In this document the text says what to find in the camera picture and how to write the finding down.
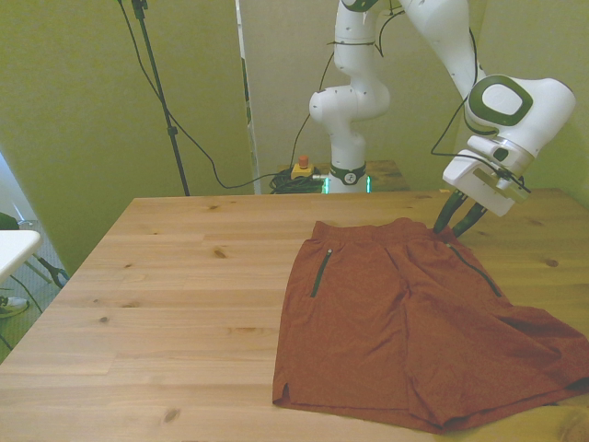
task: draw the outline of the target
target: white table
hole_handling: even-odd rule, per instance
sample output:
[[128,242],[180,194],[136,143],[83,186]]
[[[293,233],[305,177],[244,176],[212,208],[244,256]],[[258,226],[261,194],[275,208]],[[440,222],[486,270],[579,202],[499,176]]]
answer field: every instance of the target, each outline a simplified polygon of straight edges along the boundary
[[41,245],[38,232],[0,230],[0,284],[2,284]]

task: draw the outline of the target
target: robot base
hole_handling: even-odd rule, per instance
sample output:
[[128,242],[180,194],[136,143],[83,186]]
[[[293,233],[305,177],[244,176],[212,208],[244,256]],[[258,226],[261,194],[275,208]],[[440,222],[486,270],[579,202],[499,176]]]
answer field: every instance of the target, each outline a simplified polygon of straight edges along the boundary
[[346,185],[339,178],[329,174],[323,185],[323,193],[370,193],[370,181],[370,177],[364,175],[355,184]]

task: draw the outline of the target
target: waistband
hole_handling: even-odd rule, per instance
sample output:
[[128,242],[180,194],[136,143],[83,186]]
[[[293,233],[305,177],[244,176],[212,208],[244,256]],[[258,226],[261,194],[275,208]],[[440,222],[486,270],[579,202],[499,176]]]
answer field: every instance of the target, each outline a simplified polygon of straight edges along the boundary
[[312,239],[337,239],[341,241],[377,241],[403,242],[414,238],[429,238],[443,242],[457,242],[452,229],[446,227],[440,234],[435,235],[423,223],[409,218],[397,218],[383,226],[335,227],[322,221],[317,221],[313,228]]

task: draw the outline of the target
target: wooden table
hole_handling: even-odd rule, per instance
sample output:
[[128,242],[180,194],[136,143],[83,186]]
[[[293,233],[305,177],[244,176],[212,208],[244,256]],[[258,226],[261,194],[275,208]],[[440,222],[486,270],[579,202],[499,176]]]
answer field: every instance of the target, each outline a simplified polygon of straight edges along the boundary
[[[588,396],[446,436],[271,405],[283,292],[315,221],[431,226],[447,196],[133,201],[0,366],[0,440],[589,440]],[[462,241],[512,302],[589,334],[589,212],[571,198],[535,191]]]

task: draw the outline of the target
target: wall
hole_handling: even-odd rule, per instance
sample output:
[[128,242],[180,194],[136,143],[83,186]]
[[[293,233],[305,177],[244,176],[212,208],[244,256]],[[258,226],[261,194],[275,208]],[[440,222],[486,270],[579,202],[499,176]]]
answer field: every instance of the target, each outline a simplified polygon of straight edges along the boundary
[[[168,106],[222,180],[250,180],[235,0],[148,3]],[[2,2],[0,29],[0,149],[72,273],[132,198],[183,194],[163,111],[116,1]],[[179,144],[192,194],[227,193]]]
[[[308,114],[308,101],[332,53],[338,0],[240,0],[249,92],[260,173],[288,164],[293,142]],[[471,0],[476,36],[486,0]],[[443,187],[445,158],[429,152],[460,103],[454,84],[433,51],[405,16],[394,18],[383,34],[385,58],[377,56],[380,78],[391,92],[389,112],[354,128],[367,141],[368,160],[394,159],[413,190]],[[325,87],[349,84],[331,64]],[[439,149],[452,151],[459,125]],[[309,121],[297,153],[315,162],[330,160],[329,138]]]
[[525,174],[528,186],[563,189],[589,208],[589,3],[493,0],[480,37],[487,74],[553,77],[572,89],[575,111]]

